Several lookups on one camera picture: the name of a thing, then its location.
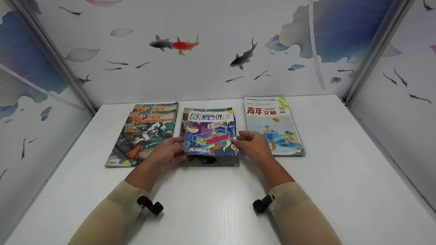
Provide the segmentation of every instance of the pink petal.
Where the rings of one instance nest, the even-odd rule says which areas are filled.
[[[67,57],[65,57],[65,59],[74,62],[84,62],[84,61],[91,60],[99,52],[100,52],[99,48],[97,49],[77,48],[71,50],[68,53]]]
[[[117,29],[113,30],[110,33],[110,35],[114,36],[114,37],[127,37],[127,35],[129,35],[132,32],[134,32],[134,30],[126,28],[126,27],[122,27],[122,28],[117,28]]]
[[[99,6],[99,7],[112,7],[115,4],[121,2],[121,0],[86,0],[88,3]]]
[[[390,57],[390,56],[400,55],[402,53],[403,52],[398,51],[392,44],[388,44],[388,46],[386,47],[386,49],[383,52],[382,56],[383,57]]]

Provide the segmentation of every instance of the palm tree illustration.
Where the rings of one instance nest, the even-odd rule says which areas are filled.
[[[285,134],[287,134],[287,135],[289,136],[289,138],[292,139],[292,135],[294,135],[295,133],[294,133],[294,132],[291,132],[291,131],[289,131],[289,130],[286,130],[286,131],[285,131]]]

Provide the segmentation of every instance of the decorative wallpaper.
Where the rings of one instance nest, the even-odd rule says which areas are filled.
[[[415,1],[351,109],[436,210],[436,0]]]
[[[341,96],[392,3],[28,1],[99,104]]]
[[[40,13],[36,2],[29,3]],[[0,1],[0,243],[89,120]]]

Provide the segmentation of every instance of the magazine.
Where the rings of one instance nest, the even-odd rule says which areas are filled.
[[[186,108],[184,118],[187,118],[185,126],[182,125],[184,133],[181,133],[185,137],[184,154],[187,155],[184,166],[239,165],[239,149],[234,144],[236,121],[231,107]]]
[[[274,156],[306,155],[285,97],[244,97],[244,108],[247,130],[263,134]]]
[[[129,113],[106,167],[141,163],[163,140],[173,136],[178,103],[138,104]]]

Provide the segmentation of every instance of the red fish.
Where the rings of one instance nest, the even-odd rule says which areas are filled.
[[[194,43],[191,42],[182,42],[180,41],[179,36],[177,36],[177,42],[173,43],[171,46],[175,49],[177,49],[179,51],[180,55],[185,56],[185,54],[183,53],[183,50],[192,50],[193,47],[199,45],[200,42],[198,41],[198,35],[197,35],[197,39],[195,40]]]

